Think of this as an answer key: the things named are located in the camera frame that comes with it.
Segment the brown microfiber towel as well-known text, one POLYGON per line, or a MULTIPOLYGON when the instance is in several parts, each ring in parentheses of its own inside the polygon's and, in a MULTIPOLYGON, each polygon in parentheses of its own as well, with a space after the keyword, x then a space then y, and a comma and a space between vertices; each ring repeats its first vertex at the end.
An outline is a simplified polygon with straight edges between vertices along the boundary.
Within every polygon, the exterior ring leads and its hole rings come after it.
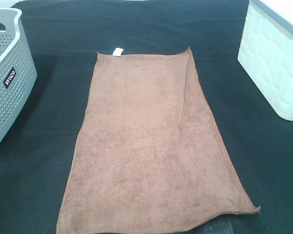
POLYGON ((57 233, 177 233, 257 212, 190 49, 97 55, 57 233))

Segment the black table cloth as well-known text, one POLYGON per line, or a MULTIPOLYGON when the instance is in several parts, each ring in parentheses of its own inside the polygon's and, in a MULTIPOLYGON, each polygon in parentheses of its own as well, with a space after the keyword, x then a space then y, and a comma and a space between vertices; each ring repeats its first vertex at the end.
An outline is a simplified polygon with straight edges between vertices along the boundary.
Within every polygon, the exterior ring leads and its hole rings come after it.
POLYGON ((53 234, 97 53, 191 49, 244 189, 261 210, 222 215, 235 234, 293 234, 293 121, 280 118, 237 60, 246 0, 27 0, 35 86, 0 144, 0 234, 53 234))

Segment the clear tape strip right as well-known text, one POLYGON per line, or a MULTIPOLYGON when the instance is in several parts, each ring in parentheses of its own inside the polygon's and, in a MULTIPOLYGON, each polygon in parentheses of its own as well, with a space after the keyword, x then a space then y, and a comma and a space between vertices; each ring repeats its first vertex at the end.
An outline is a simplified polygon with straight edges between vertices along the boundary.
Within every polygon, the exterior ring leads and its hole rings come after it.
POLYGON ((205 234, 234 234, 228 219, 210 220, 203 225, 205 234))

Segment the grey perforated laundry basket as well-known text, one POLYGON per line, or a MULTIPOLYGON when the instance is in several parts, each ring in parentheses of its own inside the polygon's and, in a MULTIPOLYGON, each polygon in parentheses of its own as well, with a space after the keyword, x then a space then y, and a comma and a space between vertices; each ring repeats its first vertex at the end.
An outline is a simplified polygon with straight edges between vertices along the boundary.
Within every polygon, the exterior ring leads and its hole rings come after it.
POLYGON ((25 105, 37 78, 22 11, 0 8, 0 143, 25 105))

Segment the white plastic bin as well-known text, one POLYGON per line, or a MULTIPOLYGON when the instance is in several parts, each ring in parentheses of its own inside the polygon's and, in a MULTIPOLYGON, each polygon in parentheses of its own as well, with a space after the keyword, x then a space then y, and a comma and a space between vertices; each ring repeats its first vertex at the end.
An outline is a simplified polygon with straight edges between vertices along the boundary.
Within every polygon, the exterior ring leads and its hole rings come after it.
POLYGON ((293 121, 293 0, 251 0, 238 61, 274 111, 293 121))

